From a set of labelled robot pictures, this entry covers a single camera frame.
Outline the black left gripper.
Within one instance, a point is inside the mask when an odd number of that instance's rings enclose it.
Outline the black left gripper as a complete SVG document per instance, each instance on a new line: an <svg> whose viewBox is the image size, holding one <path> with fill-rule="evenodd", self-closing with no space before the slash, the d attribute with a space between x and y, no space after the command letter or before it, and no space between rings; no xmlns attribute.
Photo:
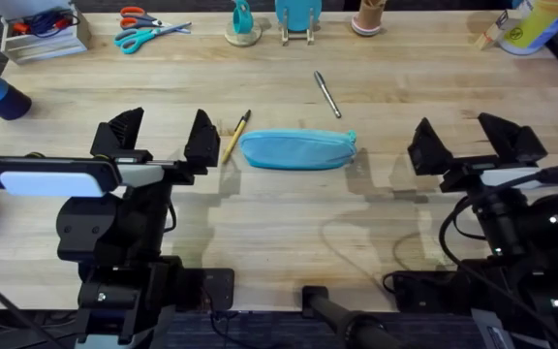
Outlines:
<svg viewBox="0 0 558 349"><path fill-rule="evenodd" d="M98 125L92 155L132 155L143 108L120 113ZM80 265L126 265L158 258L163 235L176 228L174 185L192 185L219 162L220 137L204 110L196 117L183 161L120 164L126 191L118 197L70 198L60 209L57 256Z"/></svg>

